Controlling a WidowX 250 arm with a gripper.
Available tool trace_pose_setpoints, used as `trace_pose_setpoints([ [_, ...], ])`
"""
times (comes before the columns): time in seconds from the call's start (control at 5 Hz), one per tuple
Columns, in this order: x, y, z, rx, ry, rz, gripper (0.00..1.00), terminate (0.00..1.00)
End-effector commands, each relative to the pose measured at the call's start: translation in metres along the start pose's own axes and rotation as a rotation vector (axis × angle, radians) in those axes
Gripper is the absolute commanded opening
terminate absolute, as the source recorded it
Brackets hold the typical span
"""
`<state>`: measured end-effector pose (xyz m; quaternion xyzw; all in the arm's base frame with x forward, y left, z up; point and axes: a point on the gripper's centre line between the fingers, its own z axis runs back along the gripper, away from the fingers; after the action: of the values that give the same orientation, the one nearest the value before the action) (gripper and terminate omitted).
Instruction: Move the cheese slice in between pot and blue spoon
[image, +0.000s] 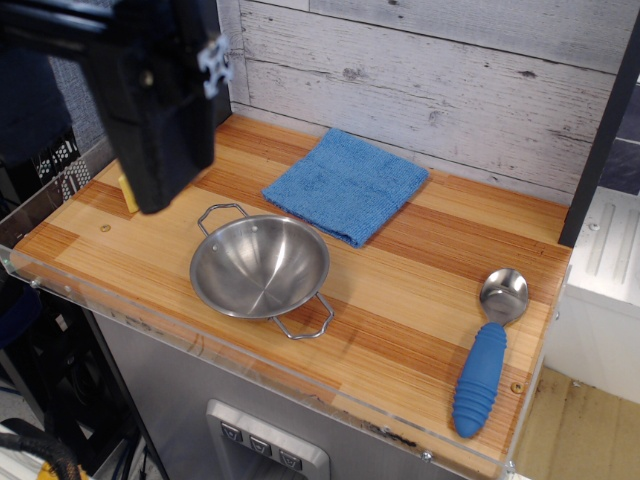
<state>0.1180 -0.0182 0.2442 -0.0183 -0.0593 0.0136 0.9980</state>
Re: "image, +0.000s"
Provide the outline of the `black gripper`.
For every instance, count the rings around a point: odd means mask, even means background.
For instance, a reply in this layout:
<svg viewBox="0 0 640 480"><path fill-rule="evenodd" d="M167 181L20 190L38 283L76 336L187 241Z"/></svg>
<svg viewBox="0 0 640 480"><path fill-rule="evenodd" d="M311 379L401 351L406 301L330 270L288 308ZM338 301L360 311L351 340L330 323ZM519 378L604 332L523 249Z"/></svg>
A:
<svg viewBox="0 0 640 480"><path fill-rule="evenodd" d="M119 1L93 19L83 72L134 198L154 214L213 162L229 41L212 1Z"/></svg>

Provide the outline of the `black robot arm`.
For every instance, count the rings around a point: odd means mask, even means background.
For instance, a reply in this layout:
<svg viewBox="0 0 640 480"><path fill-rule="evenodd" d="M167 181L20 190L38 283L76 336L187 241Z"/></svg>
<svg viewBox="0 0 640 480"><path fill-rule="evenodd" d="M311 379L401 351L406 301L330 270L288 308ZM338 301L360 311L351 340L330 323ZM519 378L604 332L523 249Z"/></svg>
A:
<svg viewBox="0 0 640 480"><path fill-rule="evenodd" d="M143 213L212 164L216 98L233 77L215 4L4 1L1 40L80 65Z"/></svg>

